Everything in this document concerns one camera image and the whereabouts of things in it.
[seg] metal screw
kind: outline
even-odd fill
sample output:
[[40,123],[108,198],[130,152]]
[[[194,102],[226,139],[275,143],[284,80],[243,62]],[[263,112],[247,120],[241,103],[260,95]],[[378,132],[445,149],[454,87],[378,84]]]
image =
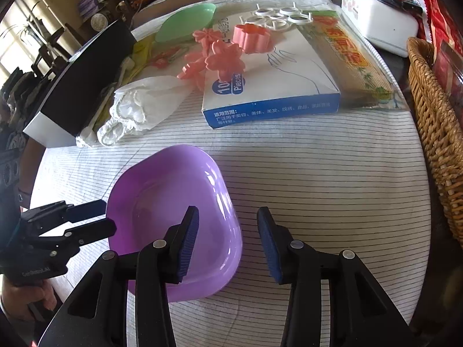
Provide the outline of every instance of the metal screw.
[[302,249],[304,247],[304,243],[300,240],[293,240],[290,245],[294,249]]
[[112,250],[107,250],[103,253],[103,259],[108,261],[109,259],[113,259],[116,254]]
[[343,251],[343,257],[347,259],[353,259],[355,257],[355,253],[349,249]]
[[163,239],[156,240],[153,243],[153,247],[155,248],[164,248],[167,245],[167,242]]

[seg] blue box stripe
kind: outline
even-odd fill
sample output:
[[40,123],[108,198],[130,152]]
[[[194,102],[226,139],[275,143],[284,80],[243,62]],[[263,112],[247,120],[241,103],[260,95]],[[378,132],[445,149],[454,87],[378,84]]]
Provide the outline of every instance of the blue box stripe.
[[301,95],[243,103],[203,111],[213,129],[254,120],[269,120],[305,114],[333,113],[339,108],[339,93]]

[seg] white plastic box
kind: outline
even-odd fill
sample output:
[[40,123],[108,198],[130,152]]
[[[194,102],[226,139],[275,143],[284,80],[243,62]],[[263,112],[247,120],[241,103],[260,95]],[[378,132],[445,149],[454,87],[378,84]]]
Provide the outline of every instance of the white plastic box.
[[416,36],[418,22],[404,11],[378,0],[343,0],[343,12],[373,45],[407,57],[407,39]]

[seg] red packaging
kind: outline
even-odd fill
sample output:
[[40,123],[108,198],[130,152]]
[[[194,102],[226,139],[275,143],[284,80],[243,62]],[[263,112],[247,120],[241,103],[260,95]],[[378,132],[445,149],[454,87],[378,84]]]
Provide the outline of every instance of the red packaging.
[[448,94],[450,104],[463,128],[463,57],[447,42],[442,41],[432,70]]
[[439,0],[415,0],[422,9],[422,17],[418,17],[418,38],[429,41],[434,45],[434,57],[439,52],[442,41],[463,55],[461,34],[450,17],[447,9]]

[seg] wicker basket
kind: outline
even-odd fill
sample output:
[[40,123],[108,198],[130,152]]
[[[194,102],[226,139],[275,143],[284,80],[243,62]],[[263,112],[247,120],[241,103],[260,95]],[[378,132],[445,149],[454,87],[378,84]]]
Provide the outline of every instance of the wicker basket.
[[407,48],[418,133],[450,230],[463,247],[463,132],[447,94],[430,68],[433,45],[409,38]]

